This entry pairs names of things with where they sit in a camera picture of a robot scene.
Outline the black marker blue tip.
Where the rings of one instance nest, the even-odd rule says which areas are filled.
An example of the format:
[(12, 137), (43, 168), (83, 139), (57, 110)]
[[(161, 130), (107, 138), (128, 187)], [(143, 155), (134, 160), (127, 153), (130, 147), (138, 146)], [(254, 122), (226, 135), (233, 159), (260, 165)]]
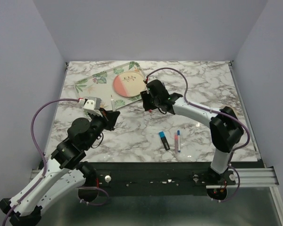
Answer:
[(170, 150), (170, 146), (169, 146), (169, 144), (168, 144), (168, 141), (167, 141), (167, 139), (166, 139), (166, 136), (165, 136), (164, 132), (161, 131), (161, 132), (159, 132), (158, 134), (159, 134), (159, 137), (160, 137), (160, 140), (161, 140), (161, 142), (162, 142), (162, 144), (163, 144), (164, 149), (165, 149), (165, 150)]

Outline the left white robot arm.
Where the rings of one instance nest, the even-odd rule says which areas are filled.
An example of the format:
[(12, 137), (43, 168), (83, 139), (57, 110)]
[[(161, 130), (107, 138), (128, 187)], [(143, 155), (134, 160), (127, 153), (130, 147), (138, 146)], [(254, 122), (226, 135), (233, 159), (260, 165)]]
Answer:
[(83, 161), (86, 151), (103, 131), (113, 131), (119, 111), (100, 108), (99, 115), (75, 119), (67, 130), (67, 137), (57, 145), (40, 172), (19, 194), (0, 201), (0, 209), (6, 214), (5, 221), (13, 226), (35, 226), (42, 218), (45, 205), (53, 201), (47, 193), (53, 190), (56, 196), (82, 185), (98, 187), (96, 169)]

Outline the white pen blue tip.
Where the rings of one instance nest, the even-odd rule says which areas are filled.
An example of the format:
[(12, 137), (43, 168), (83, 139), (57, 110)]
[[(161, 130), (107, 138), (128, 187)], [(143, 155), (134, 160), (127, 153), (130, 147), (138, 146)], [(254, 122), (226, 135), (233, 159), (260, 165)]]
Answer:
[(177, 130), (177, 151), (181, 152), (180, 130)]

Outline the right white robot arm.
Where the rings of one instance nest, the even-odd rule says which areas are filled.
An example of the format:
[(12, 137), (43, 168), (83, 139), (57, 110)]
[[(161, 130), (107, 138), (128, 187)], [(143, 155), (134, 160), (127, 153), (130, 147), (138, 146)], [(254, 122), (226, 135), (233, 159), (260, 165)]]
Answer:
[(145, 111), (159, 109), (163, 113), (195, 120), (210, 129), (215, 153), (210, 164), (212, 170), (207, 174), (208, 180), (214, 185), (223, 181), (233, 147), (240, 141), (244, 133), (234, 111), (229, 107), (218, 110), (199, 104), (191, 105), (185, 101), (183, 95), (169, 94), (159, 80), (146, 82), (146, 88), (146, 91), (141, 92)]

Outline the pink pen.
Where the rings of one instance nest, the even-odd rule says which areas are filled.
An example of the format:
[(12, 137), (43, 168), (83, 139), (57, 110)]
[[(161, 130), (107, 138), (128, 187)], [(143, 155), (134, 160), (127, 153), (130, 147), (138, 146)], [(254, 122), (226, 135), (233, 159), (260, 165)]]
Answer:
[(177, 133), (175, 134), (175, 150), (176, 150), (176, 152), (178, 152), (177, 151)]

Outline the white pen red tip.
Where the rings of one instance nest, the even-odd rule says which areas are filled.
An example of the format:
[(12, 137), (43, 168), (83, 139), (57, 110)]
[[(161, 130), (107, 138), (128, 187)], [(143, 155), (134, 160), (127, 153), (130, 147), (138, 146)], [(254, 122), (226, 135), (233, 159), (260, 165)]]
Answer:
[(115, 111), (116, 110), (116, 107), (115, 107), (115, 101), (113, 99), (113, 96), (111, 95), (111, 107), (112, 107), (112, 111)]

